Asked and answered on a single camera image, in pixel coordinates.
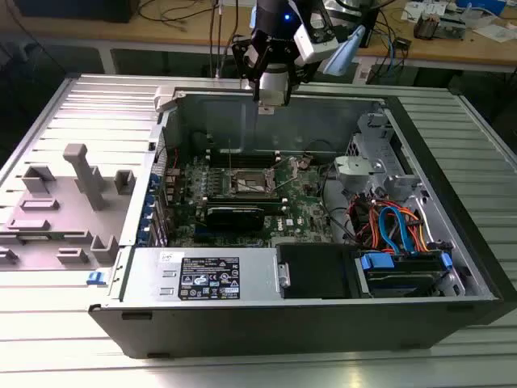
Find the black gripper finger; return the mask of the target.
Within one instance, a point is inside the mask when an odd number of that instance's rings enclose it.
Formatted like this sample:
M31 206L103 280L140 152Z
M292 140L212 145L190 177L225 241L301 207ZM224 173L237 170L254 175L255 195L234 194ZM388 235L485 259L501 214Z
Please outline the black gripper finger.
M232 53L240 79L248 82L248 86L253 91L253 100L258 102L260 97L260 79L264 72L262 55L252 45L251 38L244 36L235 36L233 38Z
M284 55L284 106L288 106L292 92L305 81L305 64L295 43L287 43L283 48Z

